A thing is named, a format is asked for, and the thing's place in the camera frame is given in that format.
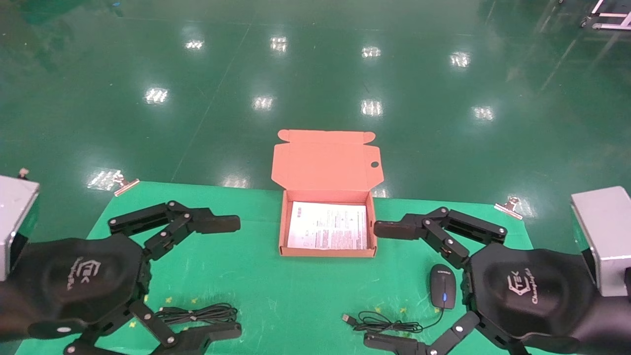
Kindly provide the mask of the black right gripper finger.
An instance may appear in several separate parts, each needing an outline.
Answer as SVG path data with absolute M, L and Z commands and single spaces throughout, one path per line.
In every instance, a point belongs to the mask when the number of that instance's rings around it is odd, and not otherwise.
M 448 355 L 473 330 L 484 325 L 490 341 L 502 346 L 510 355 L 520 355 L 521 346 L 517 342 L 520 321 L 521 313 L 514 311 L 468 311 L 432 344 L 374 332 L 364 335 L 364 344 L 395 355 Z

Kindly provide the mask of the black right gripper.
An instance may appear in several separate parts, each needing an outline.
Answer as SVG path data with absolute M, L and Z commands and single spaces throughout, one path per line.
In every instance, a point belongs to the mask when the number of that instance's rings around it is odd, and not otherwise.
M 465 269 L 465 306 L 479 317 L 477 330 L 512 355 L 528 348 L 563 355 L 631 352 L 628 296 L 602 296 L 581 256 L 505 247 L 505 227 L 446 207 L 378 220 L 374 234 L 423 240 L 452 267 Z M 470 257 L 451 234 L 487 247 Z

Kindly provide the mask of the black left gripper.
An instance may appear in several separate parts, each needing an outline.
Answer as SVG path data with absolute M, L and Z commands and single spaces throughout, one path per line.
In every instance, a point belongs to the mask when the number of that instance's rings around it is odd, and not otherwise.
M 238 309 L 216 303 L 196 310 L 142 302 L 160 260 L 192 233 L 241 228 L 237 215 L 214 215 L 169 201 L 115 216 L 101 240 L 27 244 L 0 288 L 1 340 L 58 339 L 75 333 L 108 336 L 134 316 L 159 342 L 153 355 L 204 355 L 216 341 L 241 337 Z M 131 237 L 160 227 L 144 247 Z

